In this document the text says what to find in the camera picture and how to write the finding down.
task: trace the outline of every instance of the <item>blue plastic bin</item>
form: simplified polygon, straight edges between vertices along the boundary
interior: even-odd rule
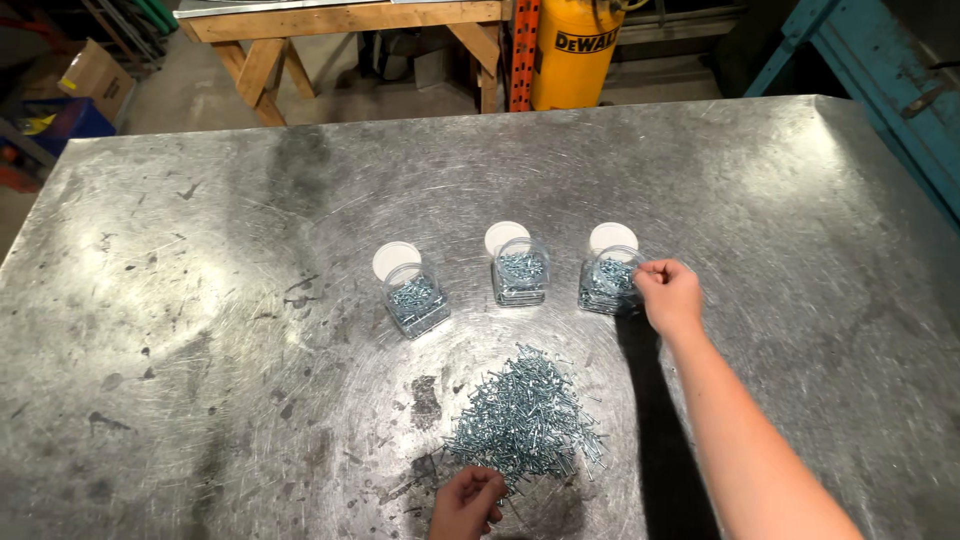
[[[54,112],[57,113],[57,117],[49,128],[30,136],[47,152],[57,157],[71,138],[112,136],[117,133],[116,128],[93,106],[92,98],[37,99],[24,101],[23,106],[27,113],[35,116],[49,116]]]

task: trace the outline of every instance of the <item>yellow air compressor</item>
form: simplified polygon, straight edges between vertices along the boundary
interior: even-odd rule
[[[596,106],[625,11],[647,1],[624,8],[619,0],[541,0],[532,108]]]

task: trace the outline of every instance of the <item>dewalt logo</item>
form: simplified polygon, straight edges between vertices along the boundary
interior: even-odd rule
[[[578,55],[598,53],[604,49],[609,49],[616,43],[616,33],[619,31],[620,29],[616,28],[596,36],[577,36],[576,34],[565,34],[557,31],[557,40],[553,46],[555,49]]]

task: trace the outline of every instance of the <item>stainless steel table top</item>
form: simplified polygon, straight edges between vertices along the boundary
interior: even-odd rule
[[[229,2],[224,0],[180,0],[180,5],[174,10],[174,17],[178,19],[190,17],[204,17],[208,15],[225,15],[227,13],[272,12],[277,10],[296,10],[298,8],[316,8],[318,6],[335,6],[338,4],[360,4],[372,0],[274,0],[272,2],[257,2],[240,0]]]
[[[494,304],[504,219],[552,250],[542,306]],[[72,141],[0,269],[4,530],[422,538],[450,417],[520,341],[603,399],[610,469],[524,484],[499,537],[673,537],[708,513],[673,360],[576,307],[605,221],[699,273],[868,537],[956,537],[957,236],[858,105],[810,96]],[[390,240],[453,309],[413,342],[371,270]]]

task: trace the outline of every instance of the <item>forearm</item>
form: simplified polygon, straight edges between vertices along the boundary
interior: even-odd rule
[[[861,538],[701,329],[667,338],[704,478],[731,538]]]

